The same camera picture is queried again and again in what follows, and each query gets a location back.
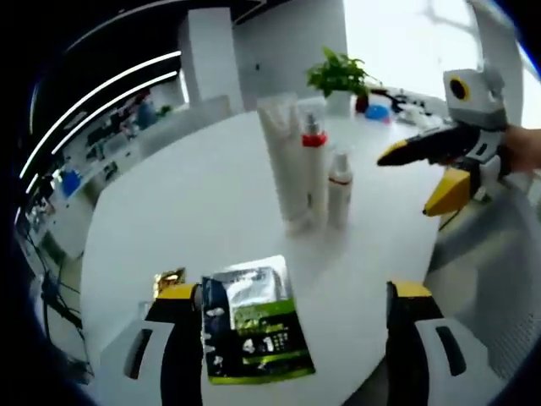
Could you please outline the person's right hand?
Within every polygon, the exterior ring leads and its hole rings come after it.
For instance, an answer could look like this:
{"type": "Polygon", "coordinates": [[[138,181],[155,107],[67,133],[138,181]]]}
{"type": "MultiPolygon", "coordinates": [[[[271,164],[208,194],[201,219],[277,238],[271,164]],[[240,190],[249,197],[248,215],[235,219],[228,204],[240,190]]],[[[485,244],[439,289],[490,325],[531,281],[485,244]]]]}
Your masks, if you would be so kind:
{"type": "Polygon", "coordinates": [[[509,125],[503,141],[510,152],[513,173],[531,173],[541,168],[541,129],[509,125]]]}

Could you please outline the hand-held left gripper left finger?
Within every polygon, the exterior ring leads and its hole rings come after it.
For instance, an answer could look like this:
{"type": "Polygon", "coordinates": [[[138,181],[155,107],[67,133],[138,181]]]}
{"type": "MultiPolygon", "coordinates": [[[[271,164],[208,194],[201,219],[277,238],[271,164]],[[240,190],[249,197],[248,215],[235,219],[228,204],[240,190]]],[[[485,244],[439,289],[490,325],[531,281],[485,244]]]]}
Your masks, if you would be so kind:
{"type": "Polygon", "coordinates": [[[201,405],[201,285],[165,288],[101,353],[101,405],[201,405]]]}

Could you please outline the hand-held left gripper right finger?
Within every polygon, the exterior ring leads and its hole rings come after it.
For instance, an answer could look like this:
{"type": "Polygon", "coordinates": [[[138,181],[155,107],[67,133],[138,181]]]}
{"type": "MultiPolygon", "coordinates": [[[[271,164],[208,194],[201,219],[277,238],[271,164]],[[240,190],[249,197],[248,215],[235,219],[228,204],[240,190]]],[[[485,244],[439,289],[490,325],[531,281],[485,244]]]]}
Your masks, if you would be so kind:
{"type": "Polygon", "coordinates": [[[389,405],[487,405],[502,389],[485,345],[421,283],[387,283],[389,405]]]}

